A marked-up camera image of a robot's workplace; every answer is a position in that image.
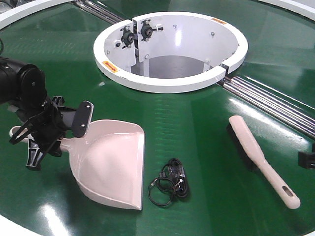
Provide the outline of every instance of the black cable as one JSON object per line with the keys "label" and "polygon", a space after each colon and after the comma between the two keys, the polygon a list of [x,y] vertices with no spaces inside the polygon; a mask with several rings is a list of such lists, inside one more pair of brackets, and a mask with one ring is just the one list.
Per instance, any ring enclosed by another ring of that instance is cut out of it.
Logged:
{"label": "black cable", "polygon": [[0,38],[0,45],[1,45],[1,49],[0,49],[0,55],[1,55],[4,50],[4,43],[1,38]]}
{"label": "black cable", "polygon": [[[161,180],[165,180],[169,185],[162,185]],[[169,201],[158,203],[151,196],[151,190],[156,186],[161,192],[169,194]],[[172,158],[163,166],[159,176],[154,178],[148,187],[148,196],[150,201],[159,206],[165,207],[174,200],[175,197],[185,198],[188,195],[189,187],[185,175],[184,167],[180,160]]]}

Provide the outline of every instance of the metal rod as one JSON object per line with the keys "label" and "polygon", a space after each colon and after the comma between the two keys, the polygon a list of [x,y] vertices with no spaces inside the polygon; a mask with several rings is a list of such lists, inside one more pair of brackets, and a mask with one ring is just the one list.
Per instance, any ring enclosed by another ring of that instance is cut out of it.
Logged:
{"label": "metal rod", "polygon": [[252,96],[260,98],[262,101],[264,101],[264,103],[268,104],[269,106],[273,107],[274,109],[284,112],[285,114],[287,114],[287,116],[290,116],[291,118],[296,119],[297,121],[299,121],[301,123],[305,123],[310,128],[312,128],[312,125],[314,125],[314,123],[315,123],[315,121],[312,122],[312,120],[313,120],[312,118],[307,119],[305,117],[306,115],[304,115],[304,114],[301,115],[299,111],[289,107],[287,104],[273,98],[272,96],[270,96],[268,94],[261,93],[259,90],[255,89],[255,88],[252,89],[252,88],[244,87],[242,82],[239,82],[236,80],[232,80],[231,83],[246,90]]}
{"label": "metal rod", "polygon": [[101,11],[100,10],[101,7],[97,6],[95,3],[92,3],[88,0],[87,1],[76,0],[74,1],[74,4],[76,4],[79,8],[97,16],[98,18],[101,18],[102,20],[112,25],[121,21],[119,19],[120,18],[119,16],[116,16],[113,13],[109,14],[109,11],[105,9]]}
{"label": "metal rod", "polygon": [[239,77],[225,78],[223,88],[270,113],[282,122],[315,139],[315,120],[296,110],[289,102],[244,81]]}
{"label": "metal rod", "polygon": [[114,13],[110,12],[109,10],[106,10],[106,9],[100,7],[99,5],[95,4],[92,1],[85,0],[84,4],[89,6],[92,9],[95,9],[96,11],[100,12],[101,14],[106,15],[107,17],[109,17],[110,19],[115,21],[116,23],[124,20],[124,18],[122,18],[122,17],[120,17],[118,15],[115,15]]}
{"label": "metal rod", "polygon": [[273,95],[272,93],[240,78],[240,77],[234,77],[233,80],[231,81],[233,82],[239,82],[244,84],[244,86],[249,87],[251,89],[253,89],[253,91],[257,92],[258,94],[260,94],[262,97],[266,97],[268,98],[275,106],[280,107],[281,109],[284,109],[286,111],[288,111],[289,113],[299,117],[300,119],[304,120],[306,123],[309,123],[310,125],[314,125],[315,124],[315,119],[312,117],[309,117],[307,115],[305,115],[304,113],[300,112],[299,110],[295,109],[292,107],[293,104],[285,101],[284,99],[281,99],[275,95]]}

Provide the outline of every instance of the orange label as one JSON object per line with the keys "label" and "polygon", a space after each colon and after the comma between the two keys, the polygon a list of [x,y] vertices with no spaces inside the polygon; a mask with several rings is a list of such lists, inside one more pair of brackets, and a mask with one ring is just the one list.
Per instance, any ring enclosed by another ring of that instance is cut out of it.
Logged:
{"label": "orange label", "polygon": [[109,61],[103,61],[103,64],[108,68],[110,69],[113,73],[117,72],[118,69],[116,66],[114,66],[112,63],[110,63]]}
{"label": "orange label", "polygon": [[212,20],[213,20],[213,21],[216,21],[216,22],[218,22],[218,23],[220,23],[220,24],[223,24],[223,25],[225,25],[225,24],[226,24],[226,22],[225,22],[225,21],[220,20],[220,19],[218,19],[218,18],[212,18]]}

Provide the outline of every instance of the hand brush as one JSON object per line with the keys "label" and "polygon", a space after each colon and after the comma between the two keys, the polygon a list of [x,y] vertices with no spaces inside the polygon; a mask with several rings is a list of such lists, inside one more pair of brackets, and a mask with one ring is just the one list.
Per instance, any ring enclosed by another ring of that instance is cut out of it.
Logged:
{"label": "hand brush", "polygon": [[239,146],[242,147],[247,156],[248,167],[257,166],[286,206],[290,209],[297,209],[301,204],[300,199],[267,162],[259,144],[243,118],[241,116],[232,116],[229,118],[229,122],[230,124],[227,129],[231,134],[234,131],[236,135],[235,140],[238,141]]}

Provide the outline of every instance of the dustpan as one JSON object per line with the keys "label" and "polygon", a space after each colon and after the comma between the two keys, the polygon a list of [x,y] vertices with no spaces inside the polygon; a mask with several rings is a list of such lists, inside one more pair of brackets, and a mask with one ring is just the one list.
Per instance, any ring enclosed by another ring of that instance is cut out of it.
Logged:
{"label": "dustpan", "polygon": [[[17,130],[15,126],[10,135]],[[134,123],[97,120],[82,138],[61,140],[81,191],[95,202],[142,209],[144,131]]]}

